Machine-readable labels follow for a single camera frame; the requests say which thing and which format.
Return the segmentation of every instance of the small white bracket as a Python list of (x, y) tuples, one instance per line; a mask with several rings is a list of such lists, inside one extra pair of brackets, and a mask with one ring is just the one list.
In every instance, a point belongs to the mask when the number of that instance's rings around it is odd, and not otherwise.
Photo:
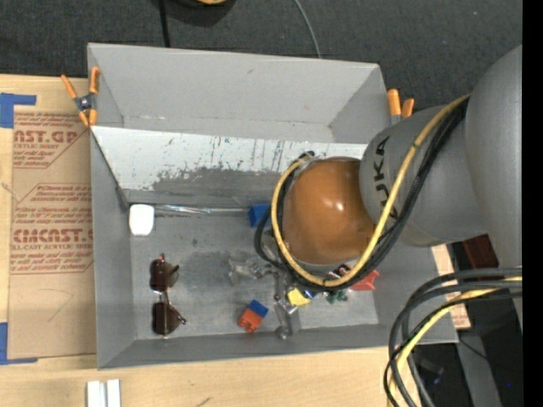
[(120, 380), (87, 382), (86, 407), (120, 407)]

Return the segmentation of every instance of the cardboard box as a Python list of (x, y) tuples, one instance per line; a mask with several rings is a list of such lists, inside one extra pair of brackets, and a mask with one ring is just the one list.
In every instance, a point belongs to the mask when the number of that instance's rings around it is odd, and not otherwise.
[[(437, 275), (430, 248), (396, 245), (375, 291), (333, 305), (319, 296), (287, 340), (273, 312), (250, 335), (237, 324), (252, 299), (272, 308), (273, 278), (229, 277), (232, 260), (256, 256), (250, 207), (269, 202), (291, 161), (307, 150), (361, 158), (390, 125), (378, 65), (100, 44), (88, 63), (102, 72), (91, 137), (99, 368), (386, 345), (410, 293)], [(133, 237), (135, 203), (191, 213), (157, 216)], [(149, 263), (161, 253), (180, 265), (169, 298), (188, 320), (168, 339), (151, 330)], [(451, 321), (431, 338), (454, 338)]]
[(0, 92), (36, 96), (1, 129), (8, 359), (94, 353), (89, 131), (60, 78), (3, 75)]

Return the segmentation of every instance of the metal clip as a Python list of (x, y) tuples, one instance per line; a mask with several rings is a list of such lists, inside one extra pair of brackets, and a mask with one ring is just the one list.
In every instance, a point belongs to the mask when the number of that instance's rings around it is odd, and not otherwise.
[(66, 75), (62, 74), (60, 76), (60, 79), (66, 86), (66, 90), (70, 94), (70, 97), (74, 100), (74, 103), (76, 103), (76, 107), (79, 110), (79, 117), (81, 119), (81, 122), (83, 122), (86, 127), (88, 127), (89, 125), (96, 125), (96, 121), (98, 118), (96, 109), (94, 108), (94, 97), (98, 95), (98, 90), (100, 88), (99, 79), (101, 74), (102, 73), (100, 72), (99, 67), (92, 67), (89, 93), (82, 97), (77, 96), (76, 90), (74, 89), (73, 85), (70, 83)]

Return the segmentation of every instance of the wooden surface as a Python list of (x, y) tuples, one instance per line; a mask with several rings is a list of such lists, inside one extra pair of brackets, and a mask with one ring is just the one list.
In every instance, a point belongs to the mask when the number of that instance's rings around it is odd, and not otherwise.
[[(87, 92), (87, 80), (73, 82), (80, 95)], [(0, 92), (37, 94), (40, 111), (74, 110), (59, 77), (0, 75)], [(7, 316), (12, 137), (0, 129), (0, 322)], [(113, 371), (97, 371), (95, 355), (40, 359), (0, 366), (0, 405), (84, 406), (86, 382), (119, 378), (123, 407), (385, 406), (386, 361), (386, 348)]]

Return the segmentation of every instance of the cardboard sheet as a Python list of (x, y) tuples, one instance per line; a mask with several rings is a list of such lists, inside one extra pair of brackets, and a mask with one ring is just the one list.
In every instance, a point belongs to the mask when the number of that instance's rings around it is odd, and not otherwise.
[(41, 82), (14, 114), (9, 359), (96, 351), (89, 131), (60, 79)]

